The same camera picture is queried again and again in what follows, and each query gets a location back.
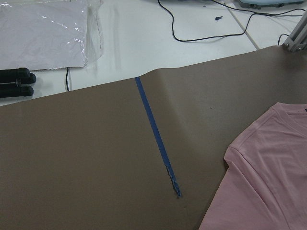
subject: thin black wire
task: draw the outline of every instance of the thin black wire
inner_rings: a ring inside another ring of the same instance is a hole
[[[67,67],[66,77],[65,77],[67,92],[69,92],[69,87],[68,87],[68,73],[69,73],[69,68]]]
[[[304,9],[301,9],[301,8],[298,8],[298,9],[294,9],[294,10],[290,10],[290,11],[287,11],[287,12],[283,12],[283,13],[277,13],[277,14],[272,14],[272,13],[260,13],[260,12],[256,12],[256,11],[250,11],[250,10],[243,10],[243,9],[236,9],[236,8],[233,8],[233,7],[230,7],[230,6],[227,6],[227,5],[224,5],[222,3],[219,3],[215,0],[211,0],[219,5],[222,5],[222,6],[225,6],[227,8],[230,8],[232,10],[236,10],[236,11],[243,11],[243,12],[251,12],[253,13],[252,15],[250,15],[249,19],[248,19],[248,22],[246,24],[246,27],[244,29],[244,31],[242,33],[238,33],[238,34],[225,34],[225,35],[219,35],[219,36],[210,36],[210,37],[204,37],[204,38],[198,38],[198,39],[191,39],[191,40],[182,40],[182,39],[179,39],[175,36],[175,31],[174,31],[174,15],[172,14],[172,12],[167,9],[166,7],[164,7],[160,0],[158,0],[158,3],[159,5],[164,9],[166,10],[172,17],[172,34],[173,34],[173,38],[179,42],[195,42],[195,41],[200,41],[200,40],[207,40],[207,39],[212,39],[212,38],[222,38],[222,37],[231,37],[231,36],[241,36],[243,34],[245,34],[246,30],[248,29],[248,25],[249,25],[249,22],[250,22],[250,19],[252,18],[252,16],[254,15],[263,15],[263,16],[268,16],[268,17],[301,17],[302,15],[283,15],[283,14],[286,14],[286,13],[290,13],[290,12],[293,12],[293,11],[305,11]]]
[[[283,35],[290,36],[290,35],[288,35],[288,34],[281,34],[281,35],[279,36],[279,38],[278,38],[278,43],[277,43],[278,46],[279,46],[279,43],[280,43],[280,39],[282,38]]]

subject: blue tape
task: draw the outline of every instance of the blue tape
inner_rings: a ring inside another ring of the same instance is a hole
[[[152,110],[150,108],[149,102],[148,102],[146,94],[145,94],[145,90],[144,90],[144,88],[142,86],[141,79],[139,77],[136,77],[135,78],[135,82],[136,82],[136,84],[138,86],[139,93],[140,93],[140,96],[142,98],[142,101],[143,101],[143,104],[144,104],[144,107],[145,107],[145,110],[146,110],[146,113],[147,113],[150,125],[152,127],[155,140],[156,140],[156,142],[158,144],[158,147],[159,147],[162,159],[163,159],[163,163],[166,166],[166,169],[167,169],[169,177],[171,178],[171,181],[172,181],[172,184],[173,184],[173,188],[176,191],[177,196],[181,196],[181,191],[180,191],[179,186],[178,186],[178,184],[176,182],[176,177],[175,177],[174,171],[172,169],[171,162],[169,161],[168,155],[166,153],[166,150],[165,150],[165,147],[164,147],[161,135],[160,135],[159,130],[158,130],[158,126],[157,126],[157,124],[155,122],[155,119],[153,117],[154,115],[152,113]]]

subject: shirt sleeve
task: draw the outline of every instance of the shirt sleeve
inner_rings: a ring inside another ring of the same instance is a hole
[[[225,154],[229,168],[199,230],[277,230],[268,204],[270,191],[261,176],[238,150]]]

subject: metal frame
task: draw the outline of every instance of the metal frame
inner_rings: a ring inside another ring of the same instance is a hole
[[[291,52],[307,49],[307,12],[303,14],[290,36],[284,42]]]

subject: shirt neckline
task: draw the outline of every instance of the shirt neckline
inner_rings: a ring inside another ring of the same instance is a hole
[[[280,116],[280,118],[286,122],[289,126],[294,128],[297,132],[307,137],[307,128],[293,120],[291,115],[307,115],[307,104],[284,104],[276,103],[272,106],[272,109]]]

